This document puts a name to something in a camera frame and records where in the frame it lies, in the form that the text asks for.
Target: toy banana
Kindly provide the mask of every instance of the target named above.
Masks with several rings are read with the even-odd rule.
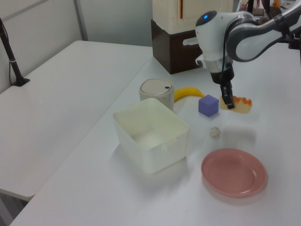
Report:
[[[174,92],[174,101],[176,102],[186,96],[204,97],[205,95],[195,87],[183,87]]]

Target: black cable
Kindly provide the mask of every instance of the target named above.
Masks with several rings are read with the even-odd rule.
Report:
[[[8,39],[8,43],[9,43],[8,32],[6,31],[6,28],[5,28],[4,23],[2,22],[2,20],[1,20],[1,24],[0,25],[3,27],[3,29],[5,31],[5,35],[6,35],[7,39]],[[9,78],[9,84],[10,84],[10,86],[12,86],[11,78],[10,78],[10,67],[11,67],[11,63],[9,62],[8,78]]]
[[[10,66],[11,66],[11,64],[9,62],[8,78],[9,78],[9,84],[10,84],[10,86],[12,86],[13,84],[11,83],[11,79],[10,79]]]

